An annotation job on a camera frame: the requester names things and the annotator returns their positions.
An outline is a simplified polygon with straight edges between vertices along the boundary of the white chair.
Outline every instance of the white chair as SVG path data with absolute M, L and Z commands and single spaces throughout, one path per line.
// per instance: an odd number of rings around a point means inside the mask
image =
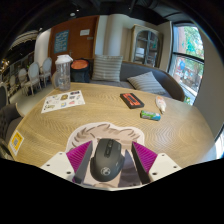
M 44 86 L 46 87 L 46 78 L 51 78 L 51 66 L 52 66 L 52 60 L 51 58 L 46 58 L 43 62 L 43 65 L 41 66 L 43 73 L 40 74 L 40 79 L 44 79 Z
M 20 81 L 20 85 L 21 85 L 21 88 L 22 88 L 22 94 L 24 93 L 24 90 L 25 90 L 25 83 L 27 82 L 27 71 L 25 68 L 22 68 L 19 70 L 19 74 L 18 74 L 18 78 L 19 78 L 19 81 Z
M 32 95 L 34 96 L 33 86 L 37 86 L 39 84 L 39 87 L 41 90 L 40 77 L 39 77 L 39 64 L 37 62 L 33 62 L 30 65 L 29 70 L 28 70 L 28 76 L 29 76 L 30 81 L 25 83 L 26 95 L 28 95 L 27 94 L 28 87 L 31 87 Z

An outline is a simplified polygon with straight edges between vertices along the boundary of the door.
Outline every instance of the door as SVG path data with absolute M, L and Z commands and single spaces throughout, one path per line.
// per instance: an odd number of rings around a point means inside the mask
M 58 55 L 68 54 L 73 60 L 94 58 L 99 16 L 88 16 L 60 23 L 51 29 L 48 55 L 52 59 L 51 72 L 56 71 Z

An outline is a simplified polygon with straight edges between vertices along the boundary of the lid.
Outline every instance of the lid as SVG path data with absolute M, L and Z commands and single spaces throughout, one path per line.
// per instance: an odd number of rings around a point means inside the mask
M 161 109 L 160 110 L 161 110 L 161 113 L 164 114 L 164 112 L 165 112 L 165 106 L 164 105 L 161 105 Z
M 57 61 L 55 61 L 56 65 L 73 61 L 73 59 L 69 55 L 67 55 L 67 54 L 59 55 L 57 57 L 58 57 L 58 59 L 57 59 Z
M 88 65 L 89 65 L 89 62 L 86 61 L 86 60 L 75 60 L 75 61 L 72 63 L 71 67 L 72 67 L 73 69 L 82 69 L 82 68 L 86 68 L 86 67 L 88 67 Z

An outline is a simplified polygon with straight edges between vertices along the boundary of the pillow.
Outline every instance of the pillow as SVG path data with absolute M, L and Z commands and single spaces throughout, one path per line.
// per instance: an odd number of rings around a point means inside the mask
M 166 91 L 160 85 L 160 83 L 155 79 L 152 72 L 147 72 L 142 75 L 127 78 L 127 80 L 135 87 L 137 90 L 144 92 L 154 93 L 154 94 L 165 94 Z
M 123 56 L 95 55 L 92 80 L 120 82 Z

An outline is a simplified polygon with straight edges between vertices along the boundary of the paper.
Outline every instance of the paper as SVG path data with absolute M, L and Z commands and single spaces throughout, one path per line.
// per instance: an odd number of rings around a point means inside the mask
M 41 113 L 60 110 L 85 104 L 81 90 L 65 92 L 62 94 L 49 96 L 45 99 Z
M 89 31 L 90 31 L 90 29 L 88 29 L 88 30 L 81 30 L 80 31 L 80 36 L 89 35 Z
M 15 134 L 11 137 L 10 146 L 15 155 L 17 155 L 20 146 L 22 145 L 24 137 L 16 130 Z

